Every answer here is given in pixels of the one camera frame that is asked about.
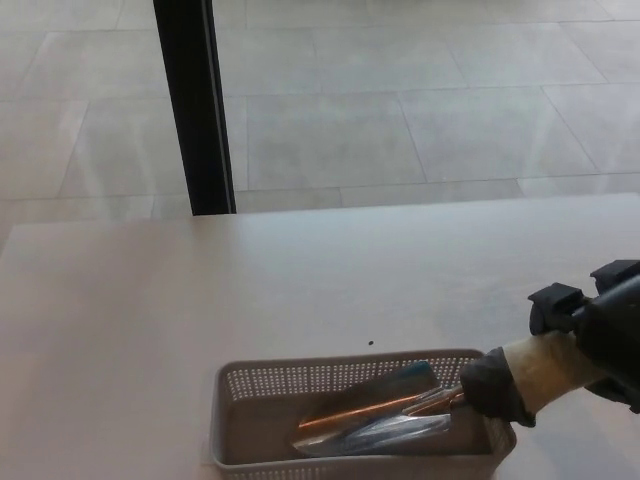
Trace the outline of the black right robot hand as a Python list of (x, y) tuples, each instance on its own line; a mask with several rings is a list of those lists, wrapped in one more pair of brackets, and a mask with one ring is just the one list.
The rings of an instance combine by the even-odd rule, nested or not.
[(639, 412), (639, 262), (615, 260), (591, 273), (598, 295), (553, 283), (533, 294), (529, 329), (575, 336), (578, 350), (605, 377), (586, 389)]

